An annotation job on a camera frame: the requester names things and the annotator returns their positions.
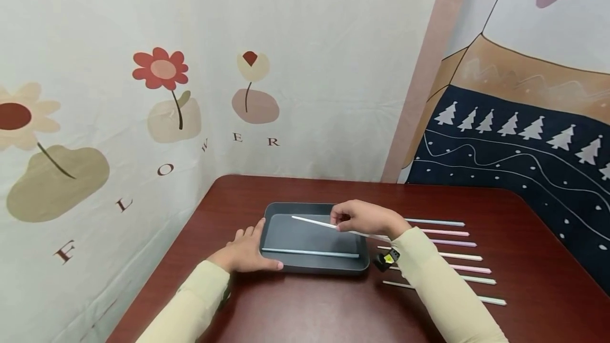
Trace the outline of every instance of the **dark gray plastic tray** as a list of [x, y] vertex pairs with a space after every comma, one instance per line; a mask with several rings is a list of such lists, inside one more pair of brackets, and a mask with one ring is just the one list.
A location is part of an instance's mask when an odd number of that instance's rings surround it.
[[266, 258], [284, 263], [284, 272], [329, 275], [361, 275], [369, 267], [366, 239], [351, 233], [341, 233], [292, 218], [330, 222], [334, 204], [271, 203], [265, 210], [265, 227], [261, 236], [262, 248], [330, 251], [359, 254], [360, 258], [323, 257], [261, 251]]

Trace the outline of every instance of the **yellow flower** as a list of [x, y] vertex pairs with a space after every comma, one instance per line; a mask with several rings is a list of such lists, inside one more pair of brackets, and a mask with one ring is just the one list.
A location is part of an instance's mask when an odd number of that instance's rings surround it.
[[38, 83], [27, 83], [13, 95], [0, 86], [0, 151], [9, 146], [32, 150], [38, 143], [35, 131], [59, 131], [59, 123], [47, 118], [59, 109], [59, 102], [39, 101], [39, 97]]
[[261, 81], [269, 73], [269, 58], [264, 53], [247, 51], [237, 57], [237, 68], [250, 82]]

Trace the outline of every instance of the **fabric backdrop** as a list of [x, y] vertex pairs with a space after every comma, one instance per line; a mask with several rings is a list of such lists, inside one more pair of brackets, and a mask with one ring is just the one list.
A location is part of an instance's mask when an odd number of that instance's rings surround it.
[[399, 182], [520, 195], [610, 294], [606, 0], [465, 0]]
[[460, 2], [0, 0], [0, 341], [104, 341], [221, 175], [380, 180]]

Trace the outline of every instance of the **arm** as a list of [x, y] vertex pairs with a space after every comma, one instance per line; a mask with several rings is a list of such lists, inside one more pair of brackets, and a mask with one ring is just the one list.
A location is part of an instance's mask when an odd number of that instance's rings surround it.
[[216, 313], [230, 272], [282, 270], [281, 262], [258, 250], [264, 225], [261, 219], [256, 227], [238, 230], [232, 242], [197, 265], [136, 343], [193, 343]]
[[508, 342], [474, 291], [419, 228], [403, 232], [392, 247], [400, 254], [402, 276], [416, 288], [448, 343]]
[[474, 291], [442, 258], [419, 228], [375, 204], [337, 204], [330, 222], [339, 231], [384, 234], [400, 254], [402, 276], [416, 288], [434, 325], [447, 343], [506, 343], [504, 334]]
[[192, 343], [209, 326], [229, 282], [229, 274], [205, 260], [180, 286], [172, 300], [137, 343]]

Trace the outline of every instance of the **pink stick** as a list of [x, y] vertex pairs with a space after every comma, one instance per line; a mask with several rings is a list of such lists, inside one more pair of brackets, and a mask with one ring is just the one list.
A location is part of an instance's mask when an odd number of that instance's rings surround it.
[[421, 231], [424, 232], [424, 233], [449, 234], [451, 236], [464, 236], [464, 237], [468, 237], [470, 235], [468, 232], [462, 232], [462, 231], [442, 231], [442, 230], [438, 230], [438, 229], [422, 229]]
[[455, 270], [464, 270], [466, 272], [475, 272], [483, 274], [491, 274], [492, 270], [486, 267], [474, 267], [474, 266], [463, 266], [463, 265], [450, 265]]
[[475, 242], [469, 242], [469, 241], [453, 241], [453, 240], [433, 240], [430, 239], [430, 241], [432, 241], [433, 243], [443, 243], [445, 245], [457, 245], [457, 246], [461, 246], [461, 247], [476, 247], [477, 243]]

